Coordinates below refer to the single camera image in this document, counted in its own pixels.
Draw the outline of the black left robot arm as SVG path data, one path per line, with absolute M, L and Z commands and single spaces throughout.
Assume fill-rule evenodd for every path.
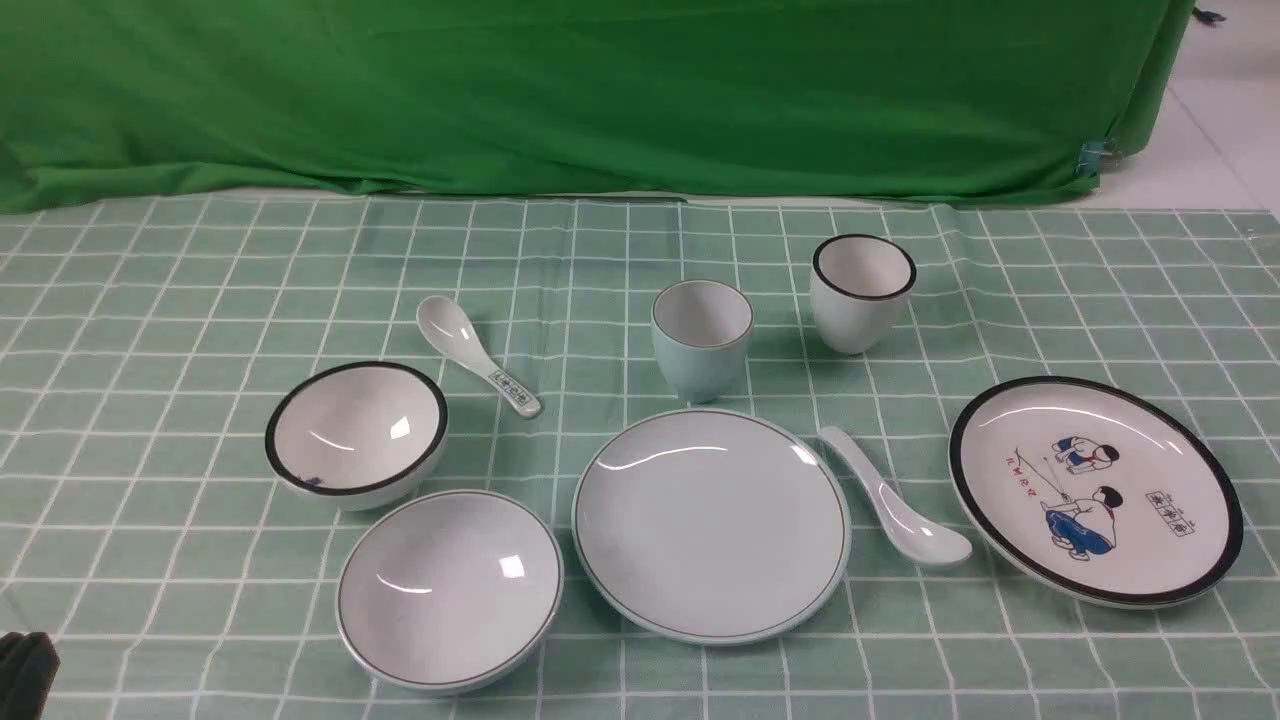
M 41 719 L 60 666 L 45 632 L 1 638 L 1 719 Z

